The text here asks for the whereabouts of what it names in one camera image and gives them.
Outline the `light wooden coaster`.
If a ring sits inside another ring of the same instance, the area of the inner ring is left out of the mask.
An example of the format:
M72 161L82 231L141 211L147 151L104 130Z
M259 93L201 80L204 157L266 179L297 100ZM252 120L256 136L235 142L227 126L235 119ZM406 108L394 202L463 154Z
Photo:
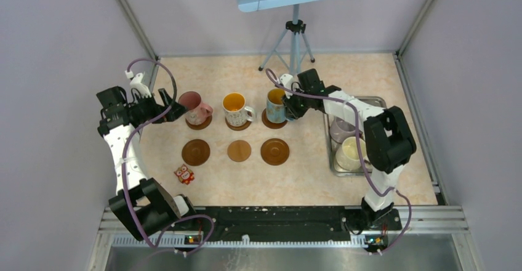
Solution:
M229 159L235 162L246 161L251 155L251 146L245 140L235 140L229 144L227 155Z

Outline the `blue mug yellow inside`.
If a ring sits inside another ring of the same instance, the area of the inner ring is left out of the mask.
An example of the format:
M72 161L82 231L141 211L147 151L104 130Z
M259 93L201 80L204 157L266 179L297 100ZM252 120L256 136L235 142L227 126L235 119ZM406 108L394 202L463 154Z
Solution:
M273 124L283 124L287 121L283 98L285 91L279 88L270 90L267 94L266 117Z

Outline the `pink mug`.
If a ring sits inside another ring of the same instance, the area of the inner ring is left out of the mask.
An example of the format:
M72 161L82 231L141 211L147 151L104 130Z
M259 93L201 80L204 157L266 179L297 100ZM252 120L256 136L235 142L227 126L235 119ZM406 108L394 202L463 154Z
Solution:
M179 104L187 107L188 111L185 113L185 119L194 126L202 125L214 112L214 109L207 103L204 103L201 95L195 91L183 93L179 98Z

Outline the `cream mug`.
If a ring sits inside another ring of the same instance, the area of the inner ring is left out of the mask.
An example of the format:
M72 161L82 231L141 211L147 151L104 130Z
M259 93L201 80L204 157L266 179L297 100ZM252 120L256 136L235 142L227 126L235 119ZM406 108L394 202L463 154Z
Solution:
M369 164L369 158L366 151L366 143L363 139L359 139L361 154L364 164ZM335 161L337 164L347 171L357 171L363 167L361 158L359 157L359 149L357 146L357 138L355 136L346 138L337 148L335 152Z

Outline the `red owl figurine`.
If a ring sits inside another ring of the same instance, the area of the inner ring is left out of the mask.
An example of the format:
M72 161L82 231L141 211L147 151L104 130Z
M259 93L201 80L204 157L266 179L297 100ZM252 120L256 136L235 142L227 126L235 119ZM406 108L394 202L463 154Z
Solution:
M175 176L181 184L189 185L195 179L193 171L186 165L182 164L174 171Z

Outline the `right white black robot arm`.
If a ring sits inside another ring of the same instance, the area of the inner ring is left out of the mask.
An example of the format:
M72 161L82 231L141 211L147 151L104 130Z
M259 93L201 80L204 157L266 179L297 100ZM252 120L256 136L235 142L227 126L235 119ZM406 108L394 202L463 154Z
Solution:
M405 118L397 106L382 108L364 103L338 86L325 86L312 68L295 76L280 77L270 71L267 76L285 91L286 116L299 119L309 109L341 118L355 127L356 160L368 159L372 171L363 169L370 186L361 202L361 221L369 229L379 228L393 208L393 191L398 178L417 145Z

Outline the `patterned mug yellow inside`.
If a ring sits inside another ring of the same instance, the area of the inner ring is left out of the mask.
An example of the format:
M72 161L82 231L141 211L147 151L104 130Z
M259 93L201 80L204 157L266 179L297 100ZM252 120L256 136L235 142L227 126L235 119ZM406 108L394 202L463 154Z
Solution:
M227 94L222 100L222 107L225 112L225 119L232 125L239 126L245 120L254 122L256 111L246 104L245 97L237 92Z

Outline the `metal tray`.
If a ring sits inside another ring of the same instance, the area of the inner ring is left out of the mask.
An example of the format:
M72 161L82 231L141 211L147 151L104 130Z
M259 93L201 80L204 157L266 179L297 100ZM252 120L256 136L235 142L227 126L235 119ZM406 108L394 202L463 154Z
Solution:
M386 108L387 104L385 100L379 96L356 96L356 98L364 103L375 107ZM364 172L362 168L358 169L345 169L341 167L336 158L335 154L337 149L342 145L341 143L336 142L330 135L331 125L335 122L335 116L324 114L324 133L326 137L326 146L327 146L327 155L329 160L329 167L332 173L338 177L361 177L364 176Z

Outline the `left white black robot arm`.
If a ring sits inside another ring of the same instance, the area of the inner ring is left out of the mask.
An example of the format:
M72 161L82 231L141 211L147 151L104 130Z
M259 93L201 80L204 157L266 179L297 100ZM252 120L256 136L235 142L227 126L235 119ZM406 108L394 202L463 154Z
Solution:
M148 177L140 150L140 130L146 124L170 123L188 110L159 90L163 104L140 95L128 102L119 86L97 93L102 105L98 133L108 144L117 178L116 194L109 200L111 212L138 241L176 223L192 229L197 213L183 194L172 196Z

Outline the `lilac mug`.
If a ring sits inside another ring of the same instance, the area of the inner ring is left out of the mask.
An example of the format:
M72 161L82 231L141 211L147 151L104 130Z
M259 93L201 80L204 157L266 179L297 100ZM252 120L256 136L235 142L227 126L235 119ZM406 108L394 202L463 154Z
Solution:
M342 144L344 140L349 137L354 137L355 134L356 132L354 125L336 116L329 126L329 137L338 144Z

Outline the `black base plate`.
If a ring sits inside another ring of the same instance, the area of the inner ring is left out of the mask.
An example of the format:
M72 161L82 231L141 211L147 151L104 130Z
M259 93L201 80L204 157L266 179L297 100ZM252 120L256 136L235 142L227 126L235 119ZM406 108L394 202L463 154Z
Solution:
M396 209L379 219L359 206L208 206L196 208L203 217L181 222L169 231L212 234L210 242L239 241L244 235L253 242L348 241L356 234L400 231L404 219Z

